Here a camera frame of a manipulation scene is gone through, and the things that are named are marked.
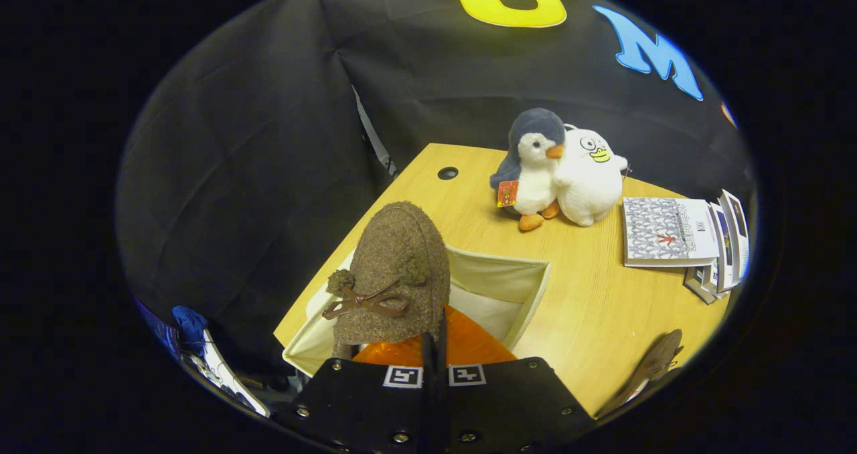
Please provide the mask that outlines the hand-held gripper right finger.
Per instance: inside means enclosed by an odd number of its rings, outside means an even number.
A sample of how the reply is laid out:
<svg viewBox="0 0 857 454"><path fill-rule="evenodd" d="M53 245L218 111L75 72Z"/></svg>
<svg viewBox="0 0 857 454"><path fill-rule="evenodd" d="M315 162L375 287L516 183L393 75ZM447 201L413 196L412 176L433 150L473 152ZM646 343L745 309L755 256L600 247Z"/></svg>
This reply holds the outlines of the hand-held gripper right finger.
<svg viewBox="0 0 857 454"><path fill-rule="evenodd" d="M483 327L447 305L450 453L553 453L596 421L540 357L516 358Z"/></svg>

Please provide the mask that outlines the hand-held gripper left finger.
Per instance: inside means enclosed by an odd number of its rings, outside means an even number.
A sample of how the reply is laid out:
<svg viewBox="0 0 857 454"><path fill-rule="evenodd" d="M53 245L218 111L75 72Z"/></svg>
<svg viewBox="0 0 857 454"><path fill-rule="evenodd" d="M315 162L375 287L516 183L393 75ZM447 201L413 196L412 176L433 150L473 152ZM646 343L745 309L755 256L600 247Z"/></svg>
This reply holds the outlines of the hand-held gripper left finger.
<svg viewBox="0 0 857 454"><path fill-rule="evenodd" d="M429 384L422 368L331 357L278 422L333 452L431 453Z"/></svg>

